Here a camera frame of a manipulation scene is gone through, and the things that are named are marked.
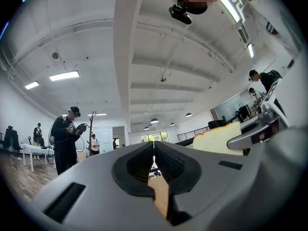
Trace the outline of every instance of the window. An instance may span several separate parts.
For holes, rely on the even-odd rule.
[[[165,141],[165,142],[169,142],[169,137],[168,137],[167,132],[160,132],[160,133],[141,135],[141,142],[148,142],[148,141]]]

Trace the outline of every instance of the black pants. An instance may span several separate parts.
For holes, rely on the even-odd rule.
[[[98,150],[98,151],[93,151],[92,150],[92,155],[97,155],[97,154],[99,154],[100,153],[100,150]]]
[[[60,175],[64,171],[69,169],[71,166],[73,166],[77,163],[77,154],[76,154],[76,151],[72,151],[71,153],[67,153],[67,151],[62,150],[62,148],[55,147],[54,159],[56,161],[57,173],[58,173],[58,175]]]

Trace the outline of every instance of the table leg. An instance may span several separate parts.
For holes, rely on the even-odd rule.
[[[34,170],[33,170],[32,152],[30,152],[30,164],[31,164],[31,172],[34,172]]]
[[[26,160],[25,160],[25,147],[23,146],[23,161],[24,161],[24,166],[26,166]]]

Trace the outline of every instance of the black camera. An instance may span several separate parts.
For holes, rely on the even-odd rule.
[[[187,25],[190,25],[192,23],[191,18],[186,13],[186,11],[175,4],[169,8],[169,13],[172,16],[172,18],[177,19],[178,21],[181,21]]]

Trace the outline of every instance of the black jacket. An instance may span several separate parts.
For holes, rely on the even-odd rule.
[[[77,141],[80,137],[66,132],[67,128],[74,127],[75,125],[73,122],[63,116],[59,116],[54,121],[51,129],[51,135],[54,136],[55,150],[59,148],[60,150],[64,150],[66,153],[76,153],[75,141]]]
[[[33,141],[34,142],[39,142],[40,139],[42,138],[42,130],[39,130],[39,133],[37,134],[38,128],[35,128],[33,131]]]
[[[261,73],[261,82],[265,87],[266,93],[270,90],[272,84],[275,82],[273,75],[267,73]]]

